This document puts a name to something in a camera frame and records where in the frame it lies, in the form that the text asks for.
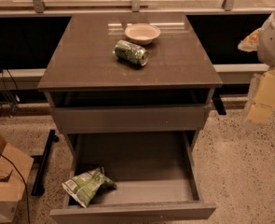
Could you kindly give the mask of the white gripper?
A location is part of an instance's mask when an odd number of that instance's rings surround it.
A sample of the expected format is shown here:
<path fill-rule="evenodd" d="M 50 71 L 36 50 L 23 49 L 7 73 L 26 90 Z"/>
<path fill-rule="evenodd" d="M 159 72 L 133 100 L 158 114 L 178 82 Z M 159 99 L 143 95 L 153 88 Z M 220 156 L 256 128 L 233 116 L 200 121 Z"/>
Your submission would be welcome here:
<path fill-rule="evenodd" d="M 257 51 L 262 29 L 258 28 L 247 35 L 238 45 L 245 52 Z M 266 123 L 275 110 L 275 68 L 268 70 L 261 78 L 254 96 L 255 105 L 251 105 L 247 119 L 254 124 Z"/>

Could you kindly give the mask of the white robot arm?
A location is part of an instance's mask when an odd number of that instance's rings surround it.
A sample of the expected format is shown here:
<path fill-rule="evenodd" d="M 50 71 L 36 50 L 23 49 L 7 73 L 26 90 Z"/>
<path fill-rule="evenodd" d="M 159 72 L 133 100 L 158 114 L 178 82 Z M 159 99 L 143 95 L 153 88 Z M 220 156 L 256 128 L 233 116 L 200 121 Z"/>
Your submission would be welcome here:
<path fill-rule="evenodd" d="M 253 76 L 244 108 L 243 125 L 253 129 L 265 124 L 275 111 L 275 10 L 239 43 L 238 49 L 256 51 L 258 60 L 268 65 L 263 75 Z"/>

